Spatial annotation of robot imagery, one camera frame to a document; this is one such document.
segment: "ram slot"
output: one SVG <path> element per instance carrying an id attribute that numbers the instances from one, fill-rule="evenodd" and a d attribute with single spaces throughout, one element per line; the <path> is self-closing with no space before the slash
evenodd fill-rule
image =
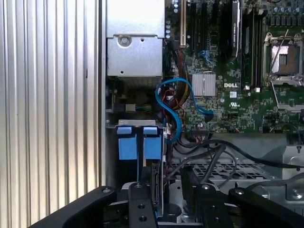
<path id="1" fill-rule="evenodd" d="M 186 43 L 186 24 L 187 24 L 187 0 L 181 0 L 180 2 L 180 47 L 185 48 Z"/>
<path id="2" fill-rule="evenodd" d="M 254 11 L 254 54 L 253 54 L 253 84 L 254 90 L 260 92 L 263 65 L 263 17 L 265 11 Z"/>

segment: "capacitor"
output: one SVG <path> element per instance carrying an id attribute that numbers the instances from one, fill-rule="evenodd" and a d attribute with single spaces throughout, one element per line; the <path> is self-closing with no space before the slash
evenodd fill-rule
<path id="1" fill-rule="evenodd" d="M 274 7 L 271 12 L 272 12 L 272 14 L 276 14 L 278 12 L 278 10 L 279 10 L 278 7 Z"/>
<path id="2" fill-rule="evenodd" d="M 298 14 L 299 12 L 300 12 L 300 8 L 299 7 L 297 7 L 297 8 L 294 9 L 294 14 Z"/>
<path id="3" fill-rule="evenodd" d="M 292 11 L 291 7 L 288 7 L 285 13 L 286 13 L 286 14 L 291 14 L 292 12 L 293 12 L 293 11 Z"/>
<path id="4" fill-rule="evenodd" d="M 282 13 L 284 13 L 284 12 L 285 12 L 284 7 L 281 7 L 280 10 L 279 10 L 279 14 L 282 14 Z"/>

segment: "pcie slot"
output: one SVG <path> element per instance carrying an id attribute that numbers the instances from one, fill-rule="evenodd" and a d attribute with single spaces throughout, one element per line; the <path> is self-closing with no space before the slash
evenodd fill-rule
<path id="1" fill-rule="evenodd" d="M 197 46 L 197 38 L 195 36 L 195 27 L 196 27 L 196 3 L 191 3 L 190 14 L 188 14 L 189 24 L 188 24 L 188 34 L 190 35 L 190 49 L 192 52 L 195 52 Z"/>
<path id="2" fill-rule="evenodd" d="M 207 3 L 202 3 L 201 5 L 201 23 L 200 23 L 200 50 L 203 51 L 207 49 L 207 31 L 208 31 L 208 21 L 207 21 Z"/>
<path id="3" fill-rule="evenodd" d="M 180 46 L 186 47 L 187 0 L 181 0 L 180 3 Z"/>

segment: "screw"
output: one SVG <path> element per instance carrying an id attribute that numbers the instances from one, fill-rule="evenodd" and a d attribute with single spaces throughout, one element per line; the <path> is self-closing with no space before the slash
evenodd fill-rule
<path id="1" fill-rule="evenodd" d="M 103 189 L 103 193 L 108 193 L 108 192 L 110 192 L 110 191 L 111 191 L 111 189 L 108 189 L 108 188 Z"/>
<path id="2" fill-rule="evenodd" d="M 236 189 L 236 193 L 238 195 L 243 195 L 244 194 L 244 192 L 241 189 Z"/>
<path id="3" fill-rule="evenodd" d="M 203 184 L 201 187 L 205 190 L 208 190 L 210 188 L 209 185 L 207 185 L 207 184 Z"/>
<path id="4" fill-rule="evenodd" d="M 128 38 L 127 37 L 123 37 L 122 38 L 122 44 L 127 44 L 128 43 Z"/>

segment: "ribbed aluminum side panel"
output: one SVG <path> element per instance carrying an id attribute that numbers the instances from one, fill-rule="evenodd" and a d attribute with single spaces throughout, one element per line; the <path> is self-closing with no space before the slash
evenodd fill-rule
<path id="1" fill-rule="evenodd" d="M 0 0 L 0 227 L 97 187 L 98 0 Z"/>

